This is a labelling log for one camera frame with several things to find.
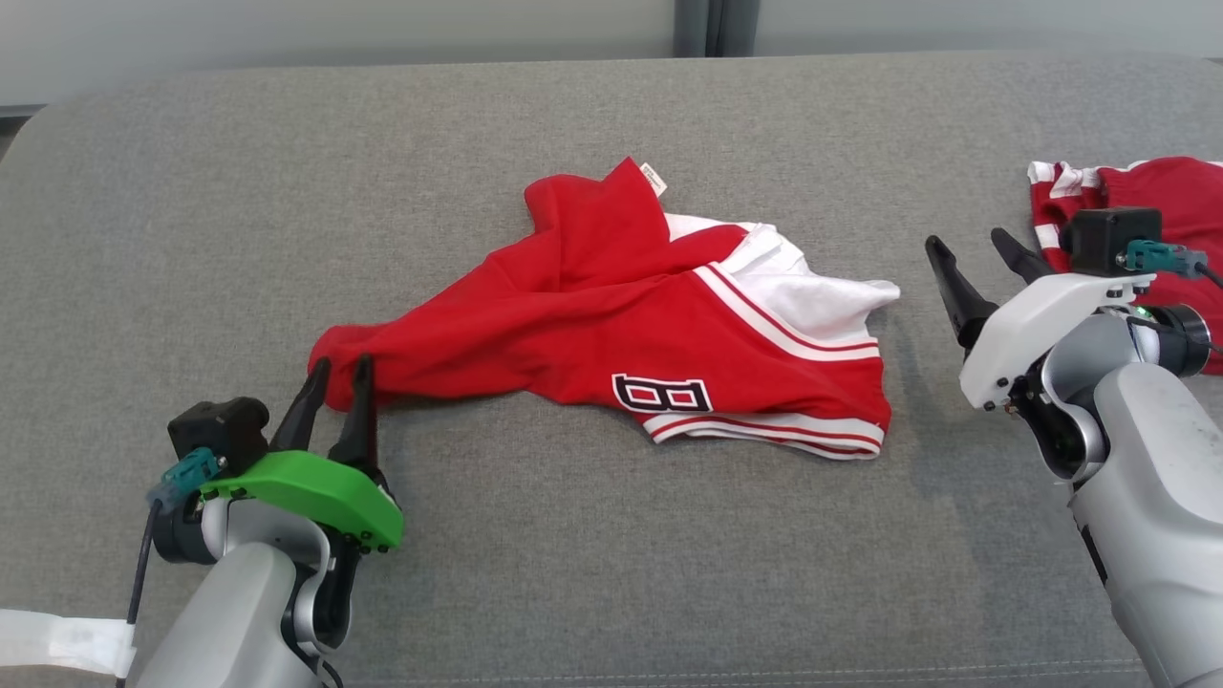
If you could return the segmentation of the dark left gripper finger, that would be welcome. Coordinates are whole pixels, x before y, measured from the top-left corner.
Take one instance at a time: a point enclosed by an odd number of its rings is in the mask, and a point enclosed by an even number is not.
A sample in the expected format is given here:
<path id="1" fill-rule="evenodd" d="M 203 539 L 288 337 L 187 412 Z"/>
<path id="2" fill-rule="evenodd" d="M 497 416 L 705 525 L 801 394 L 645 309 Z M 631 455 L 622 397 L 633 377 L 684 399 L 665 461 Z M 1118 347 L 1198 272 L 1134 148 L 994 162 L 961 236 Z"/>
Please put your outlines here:
<path id="1" fill-rule="evenodd" d="M 363 474 L 380 474 L 378 462 L 378 419 L 375 418 L 375 362 L 362 356 L 351 378 L 353 401 L 345 418 L 331 462 L 353 467 Z"/>
<path id="2" fill-rule="evenodd" d="M 309 448 L 311 431 L 313 431 L 318 411 L 324 404 L 329 380 L 331 380 L 331 360 L 320 357 L 311 367 L 309 378 L 294 397 L 294 402 L 283 417 L 276 433 L 272 435 L 272 452 Z"/>

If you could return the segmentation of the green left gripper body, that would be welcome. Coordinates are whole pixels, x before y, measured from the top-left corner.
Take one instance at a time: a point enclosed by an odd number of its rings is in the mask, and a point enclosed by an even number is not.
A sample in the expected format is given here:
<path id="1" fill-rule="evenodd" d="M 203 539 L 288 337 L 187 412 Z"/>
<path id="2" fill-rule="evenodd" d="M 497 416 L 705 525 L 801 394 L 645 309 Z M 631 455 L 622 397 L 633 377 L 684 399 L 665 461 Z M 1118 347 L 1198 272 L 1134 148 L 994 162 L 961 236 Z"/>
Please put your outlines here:
<path id="1" fill-rule="evenodd" d="M 372 551 L 400 546 L 405 517 L 379 483 L 307 450 L 279 450 L 249 470 L 202 484 L 201 496 L 253 499 L 351 535 Z"/>

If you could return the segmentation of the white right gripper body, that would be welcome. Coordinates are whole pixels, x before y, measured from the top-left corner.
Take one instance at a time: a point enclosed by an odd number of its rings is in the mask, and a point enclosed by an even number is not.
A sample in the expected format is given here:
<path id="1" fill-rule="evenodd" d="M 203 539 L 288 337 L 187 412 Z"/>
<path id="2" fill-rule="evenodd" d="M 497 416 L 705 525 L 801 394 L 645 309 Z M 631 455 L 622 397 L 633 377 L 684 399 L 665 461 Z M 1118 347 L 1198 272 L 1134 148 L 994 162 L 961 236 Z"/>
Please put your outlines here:
<path id="1" fill-rule="evenodd" d="M 1128 306 L 1155 274 L 1092 277 L 1062 273 L 1036 279 L 985 321 L 959 375 L 975 409 L 1004 404 L 1010 384 L 1099 308 Z"/>

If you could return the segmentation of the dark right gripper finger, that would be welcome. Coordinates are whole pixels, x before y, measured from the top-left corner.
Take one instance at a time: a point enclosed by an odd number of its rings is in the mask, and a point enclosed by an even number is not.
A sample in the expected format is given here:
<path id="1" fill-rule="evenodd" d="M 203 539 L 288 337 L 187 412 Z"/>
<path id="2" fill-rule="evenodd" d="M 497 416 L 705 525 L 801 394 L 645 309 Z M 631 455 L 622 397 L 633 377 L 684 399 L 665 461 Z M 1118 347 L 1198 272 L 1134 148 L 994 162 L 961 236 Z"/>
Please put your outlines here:
<path id="1" fill-rule="evenodd" d="M 1015 240 L 1004 227 L 993 227 L 991 241 L 1007 269 L 1021 277 L 1026 286 L 1057 273 L 1053 266 L 1048 265 L 1048 262 L 1043 260 L 1043 257 Z"/>
<path id="2" fill-rule="evenodd" d="M 996 302 L 985 299 L 978 290 L 959 269 L 959 263 L 951 249 L 931 235 L 925 241 L 925 249 L 936 277 L 942 301 L 955 335 L 956 343 L 963 349 L 974 349 L 988 318 L 999 309 Z"/>

